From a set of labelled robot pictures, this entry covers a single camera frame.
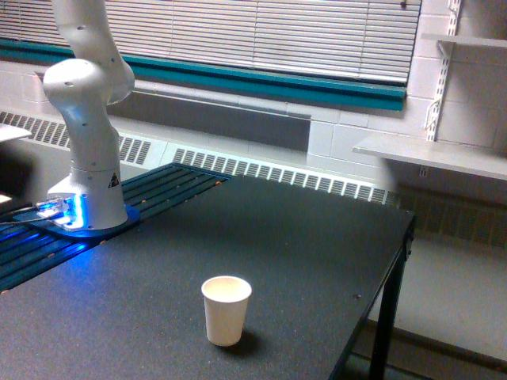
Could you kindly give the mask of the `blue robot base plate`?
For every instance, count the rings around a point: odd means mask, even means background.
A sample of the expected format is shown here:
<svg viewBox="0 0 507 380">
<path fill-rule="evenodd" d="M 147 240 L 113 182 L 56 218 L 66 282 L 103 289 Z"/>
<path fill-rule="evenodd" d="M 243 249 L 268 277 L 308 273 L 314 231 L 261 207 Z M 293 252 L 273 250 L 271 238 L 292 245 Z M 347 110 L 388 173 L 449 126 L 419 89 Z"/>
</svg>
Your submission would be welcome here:
<svg viewBox="0 0 507 380">
<path fill-rule="evenodd" d="M 26 222 L 32 219 L 42 219 L 45 216 L 48 216 L 45 220 L 39 222 L 28 222 L 28 225 L 34 227 L 36 230 L 41 232 L 55 235 L 58 237 L 70 238 L 73 240 L 97 240 L 101 238 L 110 238 L 114 237 L 118 234 L 123 233 L 125 230 L 128 230 L 135 226 L 140 221 L 140 213 L 134 207 L 126 206 L 127 212 L 127 221 L 119 226 L 115 226 L 108 229 L 103 230 L 95 230 L 95 229 L 68 229 L 68 225 L 66 224 L 66 219 L 64 219 L 64 224 L 59 225 L 55 220 L 51 220 L 56 214 L 55 210 L 42 210 L 42 211 L 26 211 L 20 214 L 17 214 L 13 217 L 15 222 Z"/>
</svg>

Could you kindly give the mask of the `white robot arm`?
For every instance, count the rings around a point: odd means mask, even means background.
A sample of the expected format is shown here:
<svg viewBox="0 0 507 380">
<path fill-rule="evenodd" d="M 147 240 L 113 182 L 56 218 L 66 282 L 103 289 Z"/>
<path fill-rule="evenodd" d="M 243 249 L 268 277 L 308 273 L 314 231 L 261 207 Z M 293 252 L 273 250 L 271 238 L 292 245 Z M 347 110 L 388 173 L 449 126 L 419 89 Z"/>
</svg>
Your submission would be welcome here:
<svg viewBox="0 0 507 380">
<path fill-rule="evenodd" d="M 119 134 L 107 107 L 130 95 L 135 76 L 114 43 L 105 2 L 54 1 L 52 9 L 74 58 L 44 73 L 46 98 L 63 117 L 71 149 L 70 173 L 48 190 L 48 196 L 66 200 L 69 206 L 55 220 L 57 226 L 69 231 L 107 230 L 128 219 Z"/>
</svg>

